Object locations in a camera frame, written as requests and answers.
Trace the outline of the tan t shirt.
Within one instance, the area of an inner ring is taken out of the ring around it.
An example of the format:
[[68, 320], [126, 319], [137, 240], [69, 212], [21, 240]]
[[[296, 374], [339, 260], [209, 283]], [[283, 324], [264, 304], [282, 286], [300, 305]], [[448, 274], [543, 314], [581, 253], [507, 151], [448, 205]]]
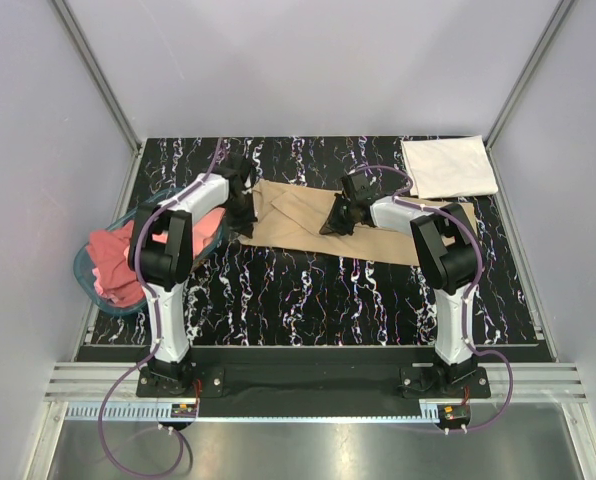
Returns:
[[351, 235], [320, 233], [332, 210], [335, 193], [305, 186], [261, 180], [253, 190], [258, 222], [244, 245], [322, 253], [394, 265], [417, 266], [419, 259], [410, 221], [420, 208], [440, 209], [446, 202], [390, 196], [377, 200], [371, 212], [375, 228], [357, 224]]

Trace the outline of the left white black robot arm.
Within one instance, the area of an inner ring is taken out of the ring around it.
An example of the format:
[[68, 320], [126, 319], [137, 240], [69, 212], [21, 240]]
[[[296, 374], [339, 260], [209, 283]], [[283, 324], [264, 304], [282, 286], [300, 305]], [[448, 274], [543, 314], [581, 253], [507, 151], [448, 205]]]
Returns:
[[193, 386], [191, 344], [185, 331], [183, 293], [194, 263], [193, 233], [200, 220], [218, 207], [225, 209], [229, 228], [247, 238], [257, 222], [253, 187], [254, 162], [229, 153], [221, 163], [160, 203], [137, 207], [130, 240], [128, 267], [146, 298], [151, 346], [138, 368], [148, 382], [174, 396]]

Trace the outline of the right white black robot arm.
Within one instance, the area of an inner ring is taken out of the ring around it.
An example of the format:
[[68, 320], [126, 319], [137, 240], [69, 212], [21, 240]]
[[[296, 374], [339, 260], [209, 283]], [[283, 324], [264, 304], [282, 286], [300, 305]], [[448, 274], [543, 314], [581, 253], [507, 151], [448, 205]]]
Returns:
[[437, 391], [454, 396], [478, 368], [473, 340], [473, 302], [483, 272], [476, 233], [461, 205], [420, 204], [398, 193], [383, 196], [360, 171], [341, 178], [322, 235], [351, 235], [358, 224], [393, 230], [413, 238], [419, 267], [434, 290], [437, 338], [434, 361], [402, 380], [403, 392]]

